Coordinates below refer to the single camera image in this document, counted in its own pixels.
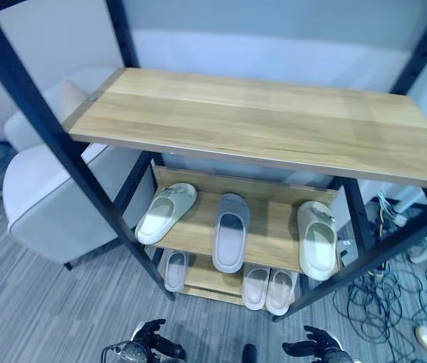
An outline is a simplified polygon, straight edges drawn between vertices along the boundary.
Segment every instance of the gray carpet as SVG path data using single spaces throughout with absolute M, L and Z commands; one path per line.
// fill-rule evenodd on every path
M 9 146 L 0 144 L 0 187 L 13 155 Z M 105 345 L 129 338 L 139 321 L 154 318 L 167 319 L 162 334 L 183 345 L 189 362 L 239 362 L 246 343 L 258 347 L 260 362 L 311 361 L 287 357 L 280 348 L 284 341 L 303 340 L 304 324 L 332 331 L 365 363 L 390 359 L 387 345 L 356 336 L 333 309 L 332 296 L 277 324 L 266 312 L 208 299 L 178 295 L 176 302 L 169 302 L 123 246 L 85 256 L 66 271 L 13 241 L 6 228 L 0 201 L 0 363 L 99 362 Z M 420 278 L 427 267 L 393 264 Z M 346 296 L 343 289 L 338 301 L 345 304 Z M 409 311 L 416 300 L 407 299 L 403 306 Z M 416 347 L 408 361 L 427 361 L 414 327 L 409 321 L 400 326 Z

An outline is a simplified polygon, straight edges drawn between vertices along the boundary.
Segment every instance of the wood grain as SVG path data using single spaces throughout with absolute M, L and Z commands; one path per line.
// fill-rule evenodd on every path
M 193 207 L 155 246 L 211 256 L 215 246 L 214 227 L 218 202 L 224 192 L 230 191 L 242 195 L 250 209 L 244 261 L 292 271 L 301 271 L 297 206 L 306 200 L 329 203 L 336 196 L 335 191 L 323 189 L 298 189 L 288 185 L 161 166 L 156 166 L 154 170 L 155 175 L 159 176 L 158 191 L 179 181 L 191 183 L 198 191 Z M 283 203 L 268 199 L 271 197 L 269 193 L 281 188 L 285 189 L 279 193 L 285 196 Z
M 243 299 L 241 296 L 228 295 L 227 293 L 219 291 L 204 290 L 198 287 L 186 286 L 182 291 L 180 291 L 180 293 L 243 306 Z
M 78 141 L 427 187 L 427 122 L 405 96 L 126 69 L 89 106 Z
M 188 287 L 214 290 L 241 297 L 243 268 L 234 274 L 224 274 L 215 268 L 210 256 L 191 255 L 190 267 L 184 284 Z
M 165 186 L 182 183 L 187 180 L 195 188 L 209 193 L 237 193 L 247 198 L 289 203 L 293 206 L 299 206 L 306 200 L 317 200 L 329 205 L 337 195 L 337 191 L 329 189 L 299 185 L 290 186 L 269 181 L 209 174 L 207 172 L 191 172 L 190 170 L 173 169 L 164 166 L 155 167 L 153 172 L 159 184 Z

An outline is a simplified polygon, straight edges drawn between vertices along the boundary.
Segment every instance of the white armchair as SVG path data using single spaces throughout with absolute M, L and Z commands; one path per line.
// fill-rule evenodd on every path
M 77 73 L 46 91 L 45 99 L 63 122 L 113 71 L 94 68 Z M 47 259 L 68 263 L 116 237 L 22 113 L 7 121 L 5 134 L 19 151 L 8 165 L 3 182 L 8 231 L 16 240 Z M 82 159 L 113 200 L 140 153 L 91 144 Z M 124 213 L 129 227 L 138 223 L 153 194 L 148 171 Z

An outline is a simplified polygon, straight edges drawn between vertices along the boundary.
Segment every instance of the white slipper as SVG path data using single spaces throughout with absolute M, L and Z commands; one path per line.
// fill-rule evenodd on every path
M 272 269 L 268 282 L 265 306 L 274 315 L 284 315 L 294 301 L 294 289 L 299 274 L 294 271 Z
M 331 210 L 319 202 L 305 202 L 297 211 L 299 262 L 310 278 L 325 281 L 336 269 L 336 227 Z
M 166 261 L 165 289 L 173 293 L 183 290 L 190 255 L 181 251 L 171 251 Z
M 268 267 L 245 264 L 242 298 L 250 310 L 259 310 L 264 306 L 270 271 Z
M 232 274 L 242 267 L 249 223 L 245 200 L 237 194 L 223 194 L 218 202 L 213 250 L 213 265 L 219 271 Z
M 142 244 L 155 244 L 165 237 L 195 201 L 196 189 L 191 184 L 177 183 L 163 189 L 136 226 L 136 238 Z

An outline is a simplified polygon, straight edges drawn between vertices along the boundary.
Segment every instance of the gray slipper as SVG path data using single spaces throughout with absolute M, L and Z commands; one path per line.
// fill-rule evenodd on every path
M 219 271 L 232 274 L 242 267 L 249 223 L 245 200 L 238 194 L 223 194 L 218 202 L 213 250 L 213 265 Z

